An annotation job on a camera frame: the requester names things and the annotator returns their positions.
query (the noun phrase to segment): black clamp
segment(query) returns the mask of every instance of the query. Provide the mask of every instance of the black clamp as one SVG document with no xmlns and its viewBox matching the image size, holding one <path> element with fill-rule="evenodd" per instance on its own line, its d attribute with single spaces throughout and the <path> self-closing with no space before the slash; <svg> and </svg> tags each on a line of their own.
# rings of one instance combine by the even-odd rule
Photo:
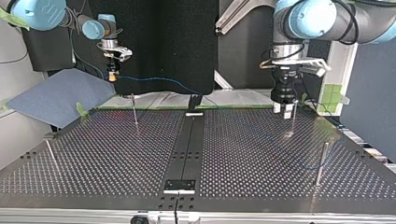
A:
<svg viewBox="0 0 396 224">
<path fill-rule="evenodd" d="M 186 116 L 202 116 L 203 112 L 198 110 L 196 107 L 201 104 L 203 95 L 191 95 L 189 100 L 189 109 L 187 110 Z"/>
</svg>

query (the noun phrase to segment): wire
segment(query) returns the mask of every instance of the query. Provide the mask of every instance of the wire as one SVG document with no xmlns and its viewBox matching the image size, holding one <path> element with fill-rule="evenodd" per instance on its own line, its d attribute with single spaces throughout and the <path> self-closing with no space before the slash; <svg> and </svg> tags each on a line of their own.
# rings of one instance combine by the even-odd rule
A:
<svg viewBox="0 0 396 224">
<path fill-rule="evenodd" d="M 340 43 L 345 44 L 345 45 L 354 45 L 354 44 L 358 43 L 359 37 L 361 35 L 361 31 L 360 31 L 358 20 L 356 19 L 355 13 L 353 13 L 352 10 L 350 9 L 350 7 L 347 4 L 345 4 L 342 0 L 332 0 L 332 1 L 334 3 L 339 4 L 341 7 L 343 7 L 346 10 L 346 12 L 349 14 L 350 19 L 352 19 L 352 22 L 355 26 L 355 37 L 354 37 L 353 41 L 347 43 L 347 42 L 340 40 Z"/>
<path fill-rule="evenodd" d="M 200 92 L 198 91 L 193 91 L 192 89 L 186 87 L 185 85 L 183 85 L 181 82 L 173 80 L 171 78 L 167 78 L 167 77 L 148 77 L 148 78 L 137 78 L 137 77 L 119 77 L 119 78 L 127 78 L 127 79 L 131 79 L 133 81 L 141 81 L 141 82 L 146 82 L 146 81 L 169 81 L 169 82 L 173 82 L 176 83 L 177 85 L 179 85 L 180 87 L 182 87 L 184 90 L 189 91 L 191 93 L 197 94 L 197 95 L 202 95 Z"/>
<path fill-rule="evenodd" d="M 288 17 L 290 16 L 291 12 L 292 12 L 298 5 L 300 5 L 300 4 L 301 4 L 302 2 L 304 2 L 304 1 L 305 1 L 305 0 L 300 0 L 300 1 L 296 2 L 294 5 L 292 5 L 292 6 L 288 9 L 288 12 L 286 13 L 285 18 L 288 18 Z M 340 40 L 340 42 L 341 42 L 342 44 L 345 44 L 345 45 L 354 45 L 355 43 L 357 43 L 357 42 L 359 41 L 359 37 L 360 37 L 360 35 L 361 35 L 360 29 L 359 29 L 358 20 L 356 19 L 355 13 L 353 13 L 353 12 L 351 11 L 351 9 L 348 7 L 347 4 L 345 4 L 345 3 L 343 2 L 343 0 L 332 0 L 332 1 L 333 1 L 334 3 L 339 4 L 341 7 L 343 7 L 343 8 L 346 10 L 346 12 L 349 14 L 349 16 L 350 16 L 350 18 L 352 19 L 352 22 L 353 22 L 353 24 L 354 24 L 354 26 L 355 26 L 355 37 L 354 37 L 353 41 L 350 42 L 350 43 L 347 43 L 347 42 L 343 42 L 343 41 Z M 367 2 L 368 0 L 355 0 L 355 1 Z M 285 19 L 283 20 L 283 26 L 282 26 L 283 34 L 284 34 L 288 39 L 290 39 L 290 40 L 295 40 L 295 41 L 301 40 L 301 39 L 299 39 L 299 38 L 293 38 L 292 36 L 289 36 L 289 35 L 288 35 L 288 32 L 285 30 L 285 28 L 287 27 L 287 22 L 288 22 L 288 20 L 285 20 Z"/>
<path fill-rule="evenodd" d="M 23 59 L 25 59 L 28 55 L 28 51 L 26 50 L 26 53 L 23 55 L 23 57 L 17 59 L 17 60 L 13 60 L 13 61 L 9 61 L 9 62 L 0 62 L 0 64 L 6 64 L 6 63 L 17 63 L 22 61 Z"/>
<path fill-rule="evenodd" d="M 391 2 L 381 2 L 381 1 L 373 1 L 373 0 L 355 0 L 355 2 L 375 6 L 375 7 L 396 7 L 396 3 Z"/>
<path fill-rule="evenodd" d="M 102 79 L 105 79 L 105 75 L 103 74 L 103 72 L 98 67 L 96 67 L 96 66 L 94 66 L 94 65 L 92 65 L 90 63 L 87 63 L 85 60 L 83 60 L 81 57 L 79 57 L 79 55 L 76 53 L 76 51 L 74 49 L 74 45 L 73 45 L 73 30 L 70 30 L 69 38 L 70 38 L 70 45 L 72 47 L 73 53 L 76 56 L 76 58 L 78 58 L 81 62 L 87 64 L 89 67 L 91 67 L 94 70 L 96 70 L 101 75 Z"/>
<path fill-rule="evenodd" d="M 82 11 L 84 11 L 85 5 L 87 4 L 87 0 L 84 0 L 84 3 L 82 4 L 81 10 L 79 11 L 79 14 L 82 13 Z"/>
<path fill-rule="evenodd" d="M 300 77 L 300 80 L 303 82 L 304 90 L 305 90 L 306 94 L 308 95 L 308 98 L 311 101 L 311 103 L 314 106 L 314 108 L 316 109 L 316 111 L 318 111 L 318 106 L 317 105 L 321 105 L 323 107 L 324 111 L 330 115 L 330 119 L 332 120 L 332 122 L 337 124 L 337 126 L 338 126 L 337 128 L 339 128 L 339 130 L 341 131 L 341 133 L 343 135 L 342 140 L 340 139 L 339 141 L 335 142 L 332 145 L 332 148 L 328 151 L 328 153 L 326 155 L 326 159 L 324 160 L 324 162 L 322 164 L 320 164 L 320 165 L 318 165 L 316 167 L 306 167 L 302 163 L 300 163 L 300 165 L 303 166 L 307 170 L 317 170 L 318 168 L 325 166 L 329 162 L 329 160 L 330 160 L 330 158 L 332 156 L 332 151 L 335 150 L 336 147 L 338 147 L 340 144 L 343 145 L 345 143 L 345 141 L 347 140 L 347 137 L 346 137 L 346 135 L 344 133 L 344 130 L 341 128 L 341 127 L 344 127 L 344 125 L 342 125 L 338 120 L 334 119 L 334 116 L 332 115 L 332 113 L 327 109 L 327 107 L 324 104 L 314 103 L 314 100 L 311 97 L 311 94 L 309 94 L 308 88 L 306 87 L 305 81 L 304 81 L 303 77 L 301 76 L 301 74 L 299 74 L 299 77 Z"/>
</svg>

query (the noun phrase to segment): green tape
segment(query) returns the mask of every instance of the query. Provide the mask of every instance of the green tape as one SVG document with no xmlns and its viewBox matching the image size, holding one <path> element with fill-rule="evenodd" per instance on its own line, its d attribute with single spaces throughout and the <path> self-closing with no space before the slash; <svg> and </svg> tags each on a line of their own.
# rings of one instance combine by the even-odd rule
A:
<svg viewBox="0 0 396 224">
<path fill-rule="evenodd" d="M 29 30 L 29 24 L 24 19 L 8 14 L 1 7 L 0 7 L 0 19 L 14 26 L 18 26 L 21 28 L 25 28 L 26 30 Z"/>
<path fill-rule="evenodd" d="M 0 101 L 0 109 L 1 110 L 9 110 L 7 103 L 8 103 L 9 99 Z"/>
<path fill-rule="evenodd" d="M 326 109 L 328 112 L 335 113 L 337 110 L 338 104 L 341 103 L 341 89 L 342 85 L 334 85 L 334 84 L 326 84 L 324 86 L 323 94 L 320 99 L 320 103 L 323 105 L 320 105 L 318 108 L 319 112 L 326 112 Z"/>
<path fill-rule="evenodd" d="M 77 112 L 79 113 L 79 115 L 82 117 L 85 117 L 90 113 L 90 112 L 84 110 L 84 106 L 80 102 L 76 103 L 76 109 L 77 109 Z"/>
</svg>

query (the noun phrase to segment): robotic arm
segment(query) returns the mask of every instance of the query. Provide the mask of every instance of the robotic arm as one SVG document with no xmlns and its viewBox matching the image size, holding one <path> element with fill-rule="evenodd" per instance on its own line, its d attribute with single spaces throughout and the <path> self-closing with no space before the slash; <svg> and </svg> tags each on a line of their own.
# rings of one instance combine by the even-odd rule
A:
<svg viewBox="0 0 396 224">
<path fill-rule="evenodd" d="M 91 40 L 101 40 L 97 47 L 109 60 L 109 81 L 117 80 L 120 63 L 133 54 L 119 46 L 118 34 L 122 30 L 117 28 L 114 15 L 100 14 L 96 20 L 68 8 L 66 0 L 0 0 L 0 7 L 23 18 L 35 30 L 48 31 L 63 26 L 82 32 Z"/>
<path fill-rule="evenodd" d="M 286 105 L 285 119 L 291 117 L 296 101 L 294 81 L 302 71 L 331 68 L 322 59 L 304 57 L 306 39 L 355 43 L 382 43 L 396 37 L 396 5 L 375 0 L 235 0 L 219 19 L 217 31 L 226 34 L 255 7 L 275 8 L 271 59 L 260 65 L 273 69 L 276 82 L 271 99 L 274 112 Z"/>
</svg>

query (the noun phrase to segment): metal frame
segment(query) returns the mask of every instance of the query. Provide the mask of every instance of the metal frame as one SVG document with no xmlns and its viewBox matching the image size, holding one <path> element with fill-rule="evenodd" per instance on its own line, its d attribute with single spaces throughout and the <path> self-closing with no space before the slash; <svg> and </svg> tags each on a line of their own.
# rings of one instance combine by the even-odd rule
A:
<svg viewBox="0 0 396 224">
<path fill-rule="evenodd" d="M 79 120 L 64 129 L 66 133 L 79 124 Z M 62 199 L 62 205 L 59 205 L 59 198 L 41 197 L 39 200 L 32 200 L 31 197 L 23 195 L 6 195 L 1 197 L 3 206 L 0 208 L 0 223 L 18 221 L 23 223 L 24 220 L 32 222 L 53 222 L 55 218 L 62 219 L 67 223 L 81 223 L 83 218 L 86 222 L 99 220 L 102 218 L 111 223 L 127 223 L 125 220 L 137 215 L 134 210 L 145 209 L 146 211 L 163 211 L 149 212 L 143 215 L 161 217 L 166 221 L 174 222 L 174 212 L 177 212 L 180 220 L 190 220 L 191 217 L 198 216 L 201 220 L 221 223 L 223 221 L 246 221 L 246 222 L 309 222 L 309 221 L 326 221 L 328 223 L 363 221 L 362 223 L 396 223 L 395 216 L 355 216 L 355 215 L 331 215 L 323 213 L 333 212 L 335 214 L 394 214 L 394 202 L 387 201 L 356 201 L 356 200 L 319 200 L 315 197 L 306 197 L 303 199 L 269 201 L 263 199 L 248 200 L 225 200 L 209 199 L 200 195 L 200 178 L 201 167 L 203 162 L 203 143 L 205 133 L 205 117 L 184 117 L 184 122 L 179 132 L 179 137 L 173 151 L 173 158 L 169 161 L 163 187 L 168 179 L 196 180 L 196 189 L 194 195 L 172 195 L 159 193 L 152 197 L 129 197 L 126 199 L 116 197 L 96 197 L 96 196 L 70 196 Z M 381 177 L 390 183 L 395 182 L 394 174 L 386 170 L 377 160 L 372 160 L 370 155 L 356 145 L 353 141 L 346 140 L 346 148 L 356 152 L 357 157 L 361 157 L 370 168 L 381 171 Z M 31 150 L 31 156 L 39 150 L 46 150 L 45 143 Z M 25 160 L 14 161 L 7 169 L 0 171 L 0 176 L 4 176 L 8 171 L 20 167 Z M 369 206 L 361 206 L 362 203 L 368 203 Z M 26 207 L 43 208 L 43 209 L 20 209 L 21 204 Z M 44 209 L 57 207 L 62 209 Z M 121 212 L 121 210 L 131 210 L 131 212 Z"/>
<path fill-rule="evenodd" d="M 254 8 L 275 5 L 276 0 L 233 0 L 216 23 L 216 30 L 225 35 Z"/>
<path fill-rule="evenodd" d="M 121 210 L 0 209 L 0 223 L 129 223 L 133 216 L 175 223 L 173 212 Z M 295 213 L 177 213 L 181 223 L 396 223 L 396 216 Z"/>
</svg>

